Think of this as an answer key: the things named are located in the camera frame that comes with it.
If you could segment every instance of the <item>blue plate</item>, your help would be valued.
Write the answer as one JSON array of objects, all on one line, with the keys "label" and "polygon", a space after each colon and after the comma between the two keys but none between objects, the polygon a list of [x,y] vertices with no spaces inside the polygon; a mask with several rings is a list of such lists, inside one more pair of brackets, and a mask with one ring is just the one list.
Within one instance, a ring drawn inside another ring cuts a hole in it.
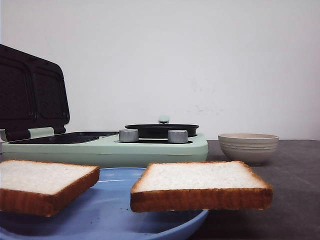
[{"label": "blue plate", "polygon": [[0,212],[3,240],[187,239],[208,210],[135,213],[130,189],[144,168],[105,168],[97,184],[52,217]]}]

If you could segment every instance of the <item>white bowl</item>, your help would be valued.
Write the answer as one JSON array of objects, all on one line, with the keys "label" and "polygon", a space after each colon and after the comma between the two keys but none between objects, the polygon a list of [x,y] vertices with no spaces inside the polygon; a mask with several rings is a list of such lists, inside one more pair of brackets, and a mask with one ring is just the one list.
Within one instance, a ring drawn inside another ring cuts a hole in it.
[{"label": "white bowl", "polygon": [[230,160],[249,165],[265,163],[278,146],[279,137],[257,133],[224,133],[218,135],[221,150]]}]

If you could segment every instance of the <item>bread crust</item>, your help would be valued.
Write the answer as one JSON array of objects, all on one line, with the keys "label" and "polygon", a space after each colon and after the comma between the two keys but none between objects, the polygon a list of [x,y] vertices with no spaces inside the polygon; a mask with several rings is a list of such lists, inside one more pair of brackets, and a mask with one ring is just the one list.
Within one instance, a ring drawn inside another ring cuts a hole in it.
[{"label": "bread crust", "polygon": [[[54,162],[28,161],[33,163],[57,164]],[[69,163],[59,163],[63,165],[74,165]],[[78,178],[76,181],[67,185],[55,194],[43,194],[37,192],[0,189],[0,210],[7,212],[35,214],[51,217],[66,207],[80,194],[92,187],[99,180],[100,169],[98,166],[78,165],[92,167],[92,170],[86,175]]]},{"label": "bread crust", "polygon": [[[252,176],[264,185],[264,188],[208,188],[208,189],[170,189],[137,191],[144,176],[149,174],[150,163],[130,192],[130,207],[133,212],[157,212],[169,210],[197,209],[266,209],[271,205],[273,188],[254,173],[251,168],[241,163]],[[221,161],[197,162],[202,164],[228,163]]]}]

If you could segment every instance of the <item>open lid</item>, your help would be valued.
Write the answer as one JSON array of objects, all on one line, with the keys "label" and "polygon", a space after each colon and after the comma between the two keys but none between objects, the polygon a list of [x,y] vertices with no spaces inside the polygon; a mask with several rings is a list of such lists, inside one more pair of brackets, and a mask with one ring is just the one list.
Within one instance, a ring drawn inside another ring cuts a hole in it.
[{"label": "open lid", "polygon": [[0,129],[6,139],[28,139],[28,129],[45,127],[63,134],[69,120],[61,68],[0,44]]}]

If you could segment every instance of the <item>silver knob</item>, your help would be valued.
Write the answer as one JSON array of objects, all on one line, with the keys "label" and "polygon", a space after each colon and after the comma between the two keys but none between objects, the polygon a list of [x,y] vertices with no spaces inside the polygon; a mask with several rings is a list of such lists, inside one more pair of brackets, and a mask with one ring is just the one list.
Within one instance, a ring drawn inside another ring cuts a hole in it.
[{"label": "silver knob", "polygon": [[133,143],[139,141],[138,129],[122,129],[119,131],[119,142]]},{"label": "silver knob", "polygon": [[169,130],[168,142],[171,144],[185,144],[188,142],[187,130]]}]

